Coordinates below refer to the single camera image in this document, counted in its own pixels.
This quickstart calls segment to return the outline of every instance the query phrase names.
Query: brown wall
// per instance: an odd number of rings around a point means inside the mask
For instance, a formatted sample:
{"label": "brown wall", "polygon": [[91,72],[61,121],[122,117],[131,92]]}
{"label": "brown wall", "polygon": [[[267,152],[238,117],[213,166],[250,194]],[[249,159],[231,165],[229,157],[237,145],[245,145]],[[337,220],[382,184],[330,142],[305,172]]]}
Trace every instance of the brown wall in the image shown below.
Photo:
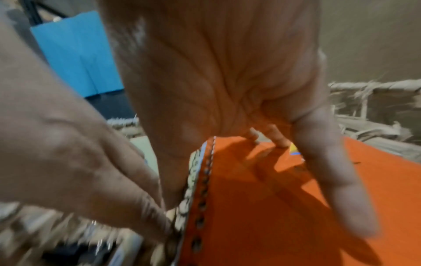
{"label": "brown wall", "polygon": [[328,81],[421,78],[421,0],[322,0]]}

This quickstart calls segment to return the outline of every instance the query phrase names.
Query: orange fabric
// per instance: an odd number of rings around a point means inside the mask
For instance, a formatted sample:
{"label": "orange fabric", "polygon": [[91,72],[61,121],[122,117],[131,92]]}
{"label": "orange fabric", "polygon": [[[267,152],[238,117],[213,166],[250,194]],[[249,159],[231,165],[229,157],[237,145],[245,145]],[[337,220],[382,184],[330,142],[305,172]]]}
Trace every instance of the orange fabric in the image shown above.
{"label": "orange fabric", "polygon": [[[179,265],[354,266],[421,265],[421,165],[346,139],[346,148],[374,202],[382,235],[363,240],[335,220],[300,155],[216,140],[207,208],[202,163]],[[201,214],[205,222],[197,229]],[[194,237],[202,250],[193,253]]]}

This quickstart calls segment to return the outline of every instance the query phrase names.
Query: blue fabric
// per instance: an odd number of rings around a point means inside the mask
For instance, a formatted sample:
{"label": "blue fabric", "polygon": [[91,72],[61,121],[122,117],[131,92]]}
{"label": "blue fabric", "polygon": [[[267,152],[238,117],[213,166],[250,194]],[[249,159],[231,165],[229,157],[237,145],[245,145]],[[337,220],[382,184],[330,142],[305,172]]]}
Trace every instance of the blue fabric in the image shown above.
{"label": "blue fabric", "polygon": [[51,68],[82,97],[123,89],[96,11],[31,31]]}

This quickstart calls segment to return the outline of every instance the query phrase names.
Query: hand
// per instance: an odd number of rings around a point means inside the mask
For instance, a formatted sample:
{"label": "hand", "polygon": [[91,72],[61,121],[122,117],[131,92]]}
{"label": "hand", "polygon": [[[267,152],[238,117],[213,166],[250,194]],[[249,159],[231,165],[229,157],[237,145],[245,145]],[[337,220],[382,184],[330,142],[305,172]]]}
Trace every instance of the hand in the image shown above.
{"label": "hand", "polygon": [[123,83],[157,155],[167,206],[180,201],[189,155],[210,136],[263,128],[296,144],[348,229],[360,236],[377,231],[330,112],[318,1],[98,4]]}
{"label": "hand", "polygon": [[164,242],[158,176],[0,23],[0,200],[75,212]]}

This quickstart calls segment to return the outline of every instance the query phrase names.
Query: orange cloth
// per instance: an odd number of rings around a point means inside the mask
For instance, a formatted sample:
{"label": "orange cloth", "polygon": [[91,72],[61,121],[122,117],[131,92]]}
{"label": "orange cloth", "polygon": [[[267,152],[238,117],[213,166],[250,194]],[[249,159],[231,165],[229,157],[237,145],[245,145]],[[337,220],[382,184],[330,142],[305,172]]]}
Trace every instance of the orange cloth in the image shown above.
{"label": "orange cloth", "polygon": [[[366,241],[342,229],[301,155],[218,138],[205,198],[211,142],[204,155],[178,265],[421,266],[421,165],[351,139],[345,144],[378,212],[380,237]],[[200,215],[204,227],[197,229]],[[197,236],[202,249],[193,253]]]}

